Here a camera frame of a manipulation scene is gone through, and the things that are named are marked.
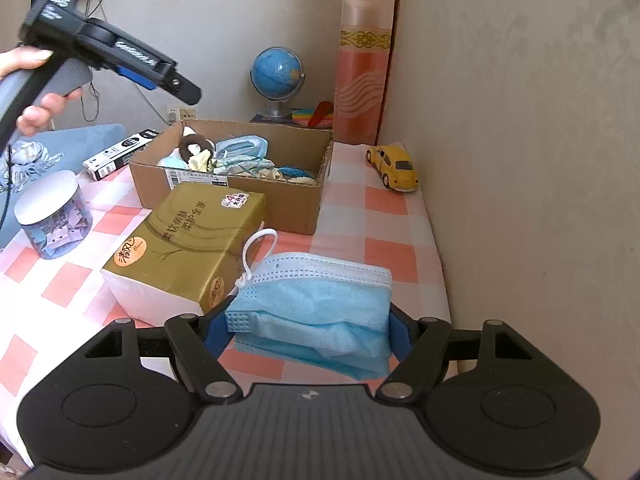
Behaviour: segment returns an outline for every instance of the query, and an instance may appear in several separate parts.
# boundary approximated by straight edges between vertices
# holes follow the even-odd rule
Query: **gray wall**
[[[381,142],[418,167],[454,323],[504,319],[640,467],[640,0],[401,0]]]
[[[3,0],[9,6],[0,8],[1,48],[15,44],[28,1]],[[311,108],[333,100],[340,7],[341,0],[104,0],[112,23],[172,56],[202,86],[198,117],[224,120],[249,120],[260,111],[263,99],[248,72],[260,51],[278,44],[291,47],[305,64],[306,85],[293,104]],[[95,86],[101,94],[99,123],[123,123],[132,132],[164,126],[127,80],[98,73]],[[147,94],[164,114],[172,97]],[[92,98],[86,100],[90,116]],[[56,120],[58,129],[83,125],[79,105]]]

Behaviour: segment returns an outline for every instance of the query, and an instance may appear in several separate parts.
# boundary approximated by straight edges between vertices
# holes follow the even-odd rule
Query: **red and white tablecloth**
[[[416,319],[450,320],[422,195],[385,189],[365,151],[365,146],[335,145],[316,234],[279,233],[275,252],[304,251],[386,267],[398,307]],[[22,455],[15,414],[25,393],[102,326],[127,317],[99,271],[149,210],[140,205],[129,168],[101,182],[81,175],[80,182],[94,216],[82,244],[61,258],[42,260],[20,232],[0,254],[0,439]],[[233,345],[220,361],[245,391],[254,382],[353,382],[321,368],[240,353]]]

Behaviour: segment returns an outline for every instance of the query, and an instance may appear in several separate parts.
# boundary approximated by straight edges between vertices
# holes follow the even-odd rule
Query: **car window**
[[[410,160],[398,160],[396,162],[396,170],[412,170],[414,165]]]

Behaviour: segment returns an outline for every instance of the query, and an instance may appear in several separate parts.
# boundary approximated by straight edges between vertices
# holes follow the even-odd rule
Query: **yellow toy car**
[[[414,164],[400,146],[373,146],[367,150],[367,160],[378,170],[386,187],[396,191],[418,189]]]

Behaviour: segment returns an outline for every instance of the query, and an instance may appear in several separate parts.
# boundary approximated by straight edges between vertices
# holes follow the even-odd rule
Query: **pink curtain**
[[[334,97],[334,130],[338,142],[376,142],[394,4],[395,0],[342,0]]]

